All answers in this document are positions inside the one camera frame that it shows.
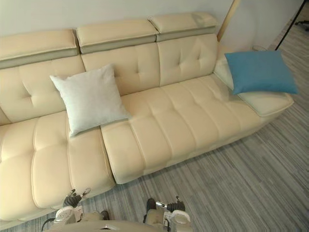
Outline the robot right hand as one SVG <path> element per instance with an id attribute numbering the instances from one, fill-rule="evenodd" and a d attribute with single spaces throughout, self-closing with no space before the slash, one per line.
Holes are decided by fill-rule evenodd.
<path id="1" fill-rule="evenodd" d="M 155 204 L 157 207 L 160 207 L 165 211 L 169 211 L 171 213 L 173 213 L 175 210 L 185 211 L 185 205 L 178 195 L 176 195 L 176 200 L 177 201 L 174 203 L 162 203 L 156 201 Z"/>

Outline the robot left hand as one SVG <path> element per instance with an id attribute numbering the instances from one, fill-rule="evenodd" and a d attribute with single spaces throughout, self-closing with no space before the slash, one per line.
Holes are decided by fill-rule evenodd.
<path id="1" fill-rule="evenodd" d="M 72 189 L 65 197 L 62 207 L 71 206 L 76 208 L 78 203 L 84 199 L 91 191 L 91 188 L 86 188 L 80 195 L 76 193 L 76 189 Z"/>

